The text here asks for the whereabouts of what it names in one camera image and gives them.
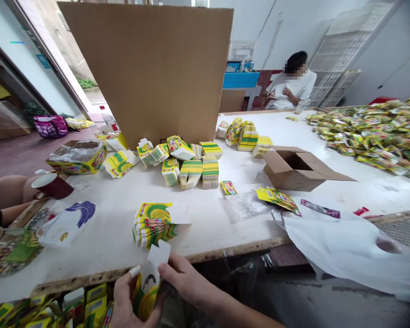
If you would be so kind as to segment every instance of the hand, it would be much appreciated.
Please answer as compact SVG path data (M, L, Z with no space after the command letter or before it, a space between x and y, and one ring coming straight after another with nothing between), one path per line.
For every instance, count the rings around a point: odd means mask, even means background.
M269 98L269 99L276 99L275 93L274 93L274 92L269 93L269 95L267 96L267 98Z
M284 95L284 96L287 96L287 97L292 97L293 96L293 93L290 91L290 89L289 88L287 88L287 87L285 87L283 90L282 90L282 94Z
M146 322L142 322L132 310L132 292L137 284L138 276L132 278L128 272L117 279L114 285L113 328L144 327L156 328L163 315L164 295L156 301L154 311Z
M183 257L171 252L169 263L158 267L161 277L176 288L181 297L198 309L219 299L222 291L205 279Z

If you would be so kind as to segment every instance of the pink bag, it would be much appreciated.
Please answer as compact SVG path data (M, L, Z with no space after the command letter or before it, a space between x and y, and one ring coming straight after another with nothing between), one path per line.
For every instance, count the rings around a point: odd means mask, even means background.
M63 138L68 134L68 126L62 116L34 116L33 120L43 138Z

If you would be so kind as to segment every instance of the white shirt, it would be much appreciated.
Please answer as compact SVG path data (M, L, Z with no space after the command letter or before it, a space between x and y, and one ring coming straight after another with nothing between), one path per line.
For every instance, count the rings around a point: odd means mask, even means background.
M288 78L284 72L278 74L276 79L267 87L267 92L274 92L276 100L271 100L266 110L294 108L295 106L282 94L283 89L288 88L299 99L309 98L316 81L317 74L307 69L300 77Z

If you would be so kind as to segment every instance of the red mug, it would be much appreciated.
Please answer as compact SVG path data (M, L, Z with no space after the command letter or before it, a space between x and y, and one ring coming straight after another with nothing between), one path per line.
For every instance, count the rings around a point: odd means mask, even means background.
M55 173L45 174L34 182L32 182L32 188L38 189L40 192L36 193L33 198L40 200L43 198L53 197L56 199L62 199L71 194L74 190L66 181L61 179ZM45 195L38 198L38 195L44 193Z

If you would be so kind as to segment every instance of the mug handle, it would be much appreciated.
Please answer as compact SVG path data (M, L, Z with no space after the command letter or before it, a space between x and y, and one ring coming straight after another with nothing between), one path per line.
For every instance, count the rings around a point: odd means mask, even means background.
M42 199L47 199L47 198L50 198L50 196L42 191L38 191L36 194L33 195L33 199L35 200L42 200Z

